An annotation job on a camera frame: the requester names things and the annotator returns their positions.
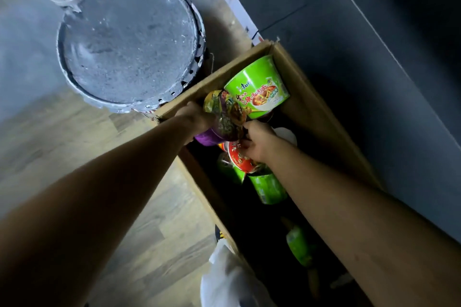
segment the right hand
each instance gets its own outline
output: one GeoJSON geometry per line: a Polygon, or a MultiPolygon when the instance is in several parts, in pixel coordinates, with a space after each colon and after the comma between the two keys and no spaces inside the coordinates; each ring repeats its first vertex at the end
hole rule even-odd
{"type": "Polygon", "coordinates": [[[269,124],[257,120],[247,121],[243,126],[248,130],[250,141],[241,141],[241,153],[255,161],[266,163],[267,152],[271,148],[272,141],[278,139],[274,130],[269,124]]]}

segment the cardboard box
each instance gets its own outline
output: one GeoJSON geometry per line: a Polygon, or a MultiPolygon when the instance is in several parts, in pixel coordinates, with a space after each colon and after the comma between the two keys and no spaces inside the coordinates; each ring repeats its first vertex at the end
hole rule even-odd
{"type": "MultiPolygon", "coordinates": [[[[298,138],[298,147],[373,187],[381,184],[372,167],[353,143],[305,74],[279,43],[264,41],[203,81],[159,108],[168,119],[188,101],[203,101],[212,90],[222,89],[239,71],[258,58],[273,54],[275,65],[291,97],[275,110],[298,138]]],[[[298,304],[307,297],[305,269],[293,258],[285,242],[280,216],[294,216],[283,203],[262,205],[251,188],[222,180],[216,172],[218,147],[197,142],[182,149],[178,161],[207,211],[234,248],[245,258],[279,305],[298,304]]]]}

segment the right arm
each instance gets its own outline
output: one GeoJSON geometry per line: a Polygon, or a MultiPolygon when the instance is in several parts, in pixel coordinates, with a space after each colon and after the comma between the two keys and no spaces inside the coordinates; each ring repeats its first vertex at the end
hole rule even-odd
{"type": "Polygon", "coordinates": [[[389,195],[246,124],[245,154],[274,172],[311,226],[376,306],[459,306],[461,246],[389,195]]]}

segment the paint bucket lid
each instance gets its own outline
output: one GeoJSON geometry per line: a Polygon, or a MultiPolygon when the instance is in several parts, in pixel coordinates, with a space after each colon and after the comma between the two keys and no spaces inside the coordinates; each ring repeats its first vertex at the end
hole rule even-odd
{"type": "Polygon", "coordinates": [[[178,96],[202,64],[205,31],[187,0],[80,0],[66,12],[58,56],[85,101],[144,112],[178,96]]]}

